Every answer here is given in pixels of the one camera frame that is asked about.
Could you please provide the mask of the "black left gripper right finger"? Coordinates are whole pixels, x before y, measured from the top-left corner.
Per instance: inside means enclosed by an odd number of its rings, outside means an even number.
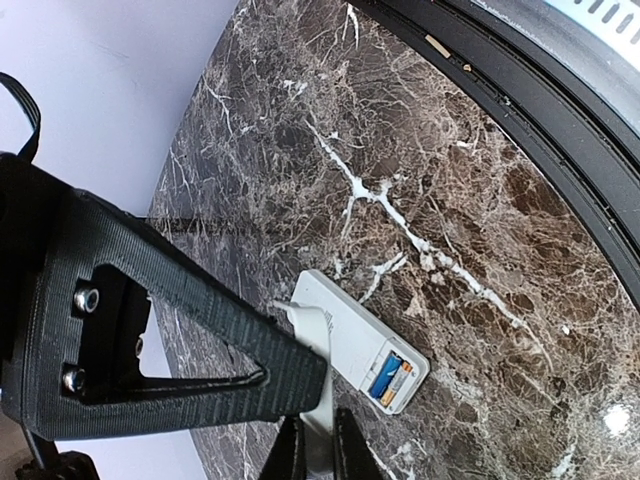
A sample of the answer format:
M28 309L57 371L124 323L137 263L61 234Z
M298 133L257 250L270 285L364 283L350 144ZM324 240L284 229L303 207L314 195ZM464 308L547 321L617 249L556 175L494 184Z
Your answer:
M347 408L338 408L335 412L334 478L383 479L353 413Z

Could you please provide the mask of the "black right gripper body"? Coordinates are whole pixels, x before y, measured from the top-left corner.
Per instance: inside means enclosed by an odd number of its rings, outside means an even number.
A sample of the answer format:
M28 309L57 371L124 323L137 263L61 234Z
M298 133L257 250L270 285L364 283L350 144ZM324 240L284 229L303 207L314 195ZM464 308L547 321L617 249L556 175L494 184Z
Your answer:
M70 187L1 157L1 397L67 400Z

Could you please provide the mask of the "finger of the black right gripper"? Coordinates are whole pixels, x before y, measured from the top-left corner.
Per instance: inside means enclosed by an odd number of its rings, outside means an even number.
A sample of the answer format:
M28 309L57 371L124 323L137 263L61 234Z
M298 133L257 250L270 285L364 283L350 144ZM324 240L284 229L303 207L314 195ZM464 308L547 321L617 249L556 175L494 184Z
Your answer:
M327 361L146 217L70 189L67 400L4 400L48 440L275 421L314 409Z

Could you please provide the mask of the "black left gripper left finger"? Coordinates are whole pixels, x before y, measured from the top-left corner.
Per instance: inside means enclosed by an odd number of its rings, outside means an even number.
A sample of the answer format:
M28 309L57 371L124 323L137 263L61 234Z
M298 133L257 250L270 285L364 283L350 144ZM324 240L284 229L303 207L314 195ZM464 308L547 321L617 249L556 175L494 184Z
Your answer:
M268 458L260 480L305 480L307 478L304 423L299 417L286 417Z

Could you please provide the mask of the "white remote control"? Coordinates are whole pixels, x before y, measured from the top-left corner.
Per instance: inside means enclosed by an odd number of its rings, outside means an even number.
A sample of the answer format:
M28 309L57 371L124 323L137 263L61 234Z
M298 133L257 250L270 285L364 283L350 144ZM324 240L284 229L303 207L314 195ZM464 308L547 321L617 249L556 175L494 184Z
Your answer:
M292 301L325 312L334 370L384 414L403 412L430 373L429 360L318 270L305 270L299 275ZM413 373L386 408L369 389L391 351L409 362Z

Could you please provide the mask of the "blue battery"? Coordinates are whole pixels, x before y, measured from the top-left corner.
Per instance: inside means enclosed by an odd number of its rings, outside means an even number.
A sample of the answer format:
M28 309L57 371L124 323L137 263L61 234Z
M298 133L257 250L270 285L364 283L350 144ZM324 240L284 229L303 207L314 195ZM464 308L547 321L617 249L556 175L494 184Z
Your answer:
M393 351L389 353L369 389L369 393L374 399L379 399L383 396L402 363L403 359L398 354Z

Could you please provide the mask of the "gold battery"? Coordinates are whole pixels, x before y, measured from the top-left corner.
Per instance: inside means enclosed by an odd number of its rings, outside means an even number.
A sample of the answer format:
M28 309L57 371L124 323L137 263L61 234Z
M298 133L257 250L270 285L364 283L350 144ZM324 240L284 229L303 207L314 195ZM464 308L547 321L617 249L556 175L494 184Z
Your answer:
M386 408L390 407L393 400L399 393L400 389L402 388L402 386L404 385L404 383L412 373L413 373L413 366L409 362L404 361L402 365L399 367L394 377L392 378L386 391L384 392L384 394L380 399L380 403L382 406Z

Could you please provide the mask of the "white battery cover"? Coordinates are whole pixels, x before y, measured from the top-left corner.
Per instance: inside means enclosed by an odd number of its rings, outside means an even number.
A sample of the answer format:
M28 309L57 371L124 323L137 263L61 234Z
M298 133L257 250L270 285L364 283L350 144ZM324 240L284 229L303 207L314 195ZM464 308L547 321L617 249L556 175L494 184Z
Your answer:
M273 305L286 312L295 338L327 361L320 402L314 410L300 415L304 425L306 478L320 479L333 474L334 464L334 405L328 320L319 307L280 301L275 301Z

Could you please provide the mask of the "black front rail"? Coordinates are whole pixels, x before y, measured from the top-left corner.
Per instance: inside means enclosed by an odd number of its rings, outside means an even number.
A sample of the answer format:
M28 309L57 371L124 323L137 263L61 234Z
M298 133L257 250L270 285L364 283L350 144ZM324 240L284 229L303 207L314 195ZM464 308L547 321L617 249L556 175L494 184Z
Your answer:
M493 2L358 1L483 107L577 215L639 301L639 137Z

